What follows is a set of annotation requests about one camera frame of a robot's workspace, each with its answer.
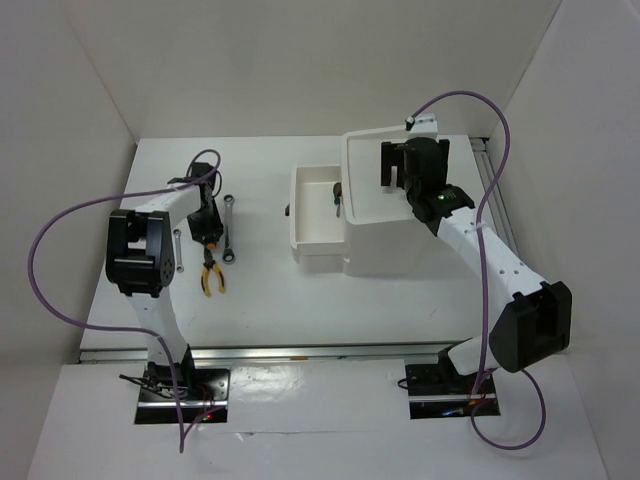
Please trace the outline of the large ratchet wrench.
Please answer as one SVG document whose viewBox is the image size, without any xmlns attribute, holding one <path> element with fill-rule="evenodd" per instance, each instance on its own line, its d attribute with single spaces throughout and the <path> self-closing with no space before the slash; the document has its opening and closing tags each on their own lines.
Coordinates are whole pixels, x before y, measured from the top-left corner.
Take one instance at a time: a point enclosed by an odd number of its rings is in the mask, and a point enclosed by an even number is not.
<svg viewBox="0 0 640 480">
<path fill-rule="evenodd" d="M 231 194 L 227 194 L 223 197 L 223 203 L 225 232 L 222 261 L 226 265 L 231 265 L 236 260 L 235 252 L 233 250 L 233 206 L 235 203 L 235 197 Z"/>
</svg>

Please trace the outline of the yellow black pliers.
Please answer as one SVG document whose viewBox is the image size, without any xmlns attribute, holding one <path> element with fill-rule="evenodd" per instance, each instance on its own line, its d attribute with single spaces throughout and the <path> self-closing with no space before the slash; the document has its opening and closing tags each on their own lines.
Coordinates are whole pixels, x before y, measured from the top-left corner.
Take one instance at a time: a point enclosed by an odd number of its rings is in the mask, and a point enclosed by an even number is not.
<svg viewBox="0 0 640 480">
<path fill-rule="evenodd" d="M 200 285 L 203 294 L 206 297 L 211 297 L 213 289 L 210 285 L 210 279 L 214 278 L 216 284 L 214 287 L 221 294 L 226 292 L 226 280 L 218 266 L 214 256 L 213 250 L 209 250 L 206 246 L 203 247 L 203 269 L 200 277 Z"/>
</svg>

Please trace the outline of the small silver wrench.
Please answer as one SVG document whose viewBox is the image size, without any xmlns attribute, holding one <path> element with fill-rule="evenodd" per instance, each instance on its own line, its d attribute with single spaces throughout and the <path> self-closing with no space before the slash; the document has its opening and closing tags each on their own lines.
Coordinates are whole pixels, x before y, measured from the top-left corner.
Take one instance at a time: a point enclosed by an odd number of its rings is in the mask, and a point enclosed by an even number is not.
<svg viewBox="0 0 640 480">
<path fill-rule="evenodd" d="M 176 228 L 172 232 L 174 239 L 174 257 L 175 257 L 175 270 L 177 273 L 184 272 L 184 265 L 182 259 L 182 243 L 181 236 L 182 232 L 180 229 Z"/>
</svg>

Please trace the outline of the white drawer cabinet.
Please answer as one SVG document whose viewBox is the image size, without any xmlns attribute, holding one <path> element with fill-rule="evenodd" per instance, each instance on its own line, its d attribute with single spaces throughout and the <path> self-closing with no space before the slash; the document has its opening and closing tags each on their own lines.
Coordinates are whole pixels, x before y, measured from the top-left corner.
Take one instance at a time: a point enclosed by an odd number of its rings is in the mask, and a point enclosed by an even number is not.
<svg viewBox="0 0 640 480">
<path fill-rule="evenodd" d="M 348 276 L 433 277 L 440 264 L 466 268 L 458 254 L 414 217 L 395 179 L 389 186 L 381 184 L 382 144 L 403 143 L 413 136 L 436 139 L 437 123 L 420 126 L 413 134 L 400 125 L 342 136 L 343 272 Z"/>
</svg>

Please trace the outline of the short green screwdriver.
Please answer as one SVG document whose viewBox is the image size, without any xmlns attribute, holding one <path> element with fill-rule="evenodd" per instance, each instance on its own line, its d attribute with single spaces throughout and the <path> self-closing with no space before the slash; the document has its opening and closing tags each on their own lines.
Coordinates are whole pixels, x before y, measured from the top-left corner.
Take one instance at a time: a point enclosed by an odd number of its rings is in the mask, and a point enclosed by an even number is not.
<svg viewBox="0 0 640 480">
<path fill-rule="evenodd" d="M 336 217 L 340 217 L 341 203 L 342 203 L 342 184 L 336 182 L 332 187 L 333 203 L 335 206 Z"/>
</svg>

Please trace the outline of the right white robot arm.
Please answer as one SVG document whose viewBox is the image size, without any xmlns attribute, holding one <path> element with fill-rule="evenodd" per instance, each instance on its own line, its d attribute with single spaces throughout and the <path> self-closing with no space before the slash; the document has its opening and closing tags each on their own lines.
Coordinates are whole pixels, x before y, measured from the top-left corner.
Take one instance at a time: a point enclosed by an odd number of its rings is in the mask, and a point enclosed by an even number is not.
<svg viewBox="0 0 640 480">
<path fill-rule="evenodd" d="M 381 145 L 381 184 L 403 189 L 414 216 L 481 280 L 481 333 L 406 375 L 417 395 L 476 393 L 488 370 L 517 373 L 565 350 L 572 294 L 526 266 L 481 218 L 471 197 L 448 182 L 449 143 L 417 137 Z"/>
</svg>

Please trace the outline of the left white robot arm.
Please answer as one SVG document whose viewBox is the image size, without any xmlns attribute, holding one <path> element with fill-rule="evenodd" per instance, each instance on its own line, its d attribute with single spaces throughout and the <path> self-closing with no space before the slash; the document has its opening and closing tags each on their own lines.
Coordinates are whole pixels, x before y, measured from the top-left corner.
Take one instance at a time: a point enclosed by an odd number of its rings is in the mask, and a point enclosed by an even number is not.
<svg viewBox="0 0 640 480">
<path fill-rule="evenodd" d="M 178 269 L 174 230 L 186 221 L 191 238 L 212 260 L 211 248 L 224 227 L 213 193 L 214 166 L 195 161 L 167 193 L 133 209 L 115 210 L 108 222 L 105 270 L 110 283 L 127 298 L 139 325 L 154 333 L 147 344 L 144 382 L 176 399 L 196 390 L 191 348 L 180 332 L 169 286 Z"/>
</svg>

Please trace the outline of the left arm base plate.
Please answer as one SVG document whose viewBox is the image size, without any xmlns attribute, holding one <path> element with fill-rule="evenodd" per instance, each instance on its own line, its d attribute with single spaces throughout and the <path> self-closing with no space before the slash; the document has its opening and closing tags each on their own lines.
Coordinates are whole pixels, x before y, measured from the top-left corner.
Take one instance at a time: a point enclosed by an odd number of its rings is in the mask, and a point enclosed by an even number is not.
<svg viewBox="0 0 640 480">
<path fill-rule="evenodd" d="M 202 423 L 226 423 L 231 369 L 228 367 L 194 368 L 184 378 L 176 367 L 178 396 L 185 425 L 196 419 Z M 138 389 L 136 425 L 177 424 L 178 414 L 171 373 L 168 368 L 148 364 L 138 376 L 118 376 Z"/>
</svg>

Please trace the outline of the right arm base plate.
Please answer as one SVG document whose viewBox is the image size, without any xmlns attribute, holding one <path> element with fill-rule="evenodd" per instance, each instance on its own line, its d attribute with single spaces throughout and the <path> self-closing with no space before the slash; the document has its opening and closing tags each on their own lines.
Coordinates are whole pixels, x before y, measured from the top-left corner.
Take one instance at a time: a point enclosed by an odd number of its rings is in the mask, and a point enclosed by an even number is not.
<svg viewBox="0 0 640 480">
<path fill-rule="evenodd" d="M 475 375 L 460 376 L 439 363 L 409 363 L 396 385 L 408 396 L 412 420 L 452 419 L 501 414 L 492 377 L 473 394 Z"/>
</svg>

